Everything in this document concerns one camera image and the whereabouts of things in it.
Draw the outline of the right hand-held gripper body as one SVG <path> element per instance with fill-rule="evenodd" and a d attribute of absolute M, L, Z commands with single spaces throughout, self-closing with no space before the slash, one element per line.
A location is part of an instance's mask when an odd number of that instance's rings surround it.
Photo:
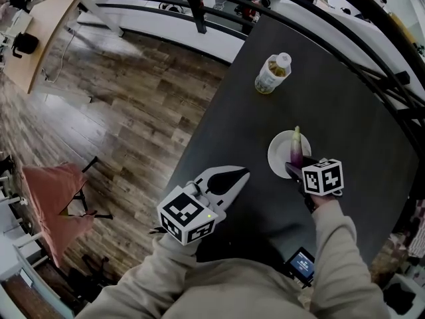
<path fill-rule="evenodd" d="M 319 163 L 301 168 L 301 194 L 310 212 L 319 205 L 342 197 L 344 181 L 342 163 L 336 159 L 322 159 Z"/>

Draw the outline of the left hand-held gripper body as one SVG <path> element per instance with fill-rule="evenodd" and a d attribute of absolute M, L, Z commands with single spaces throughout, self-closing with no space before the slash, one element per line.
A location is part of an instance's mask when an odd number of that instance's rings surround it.
<path fill-rule="evenodd" d="M 182 245 L 188 245 L 215 230 L 225 219 L 226 186 L 223 182 L 190 181 L 175 187 L 157 206 L 160 225 Z"/>

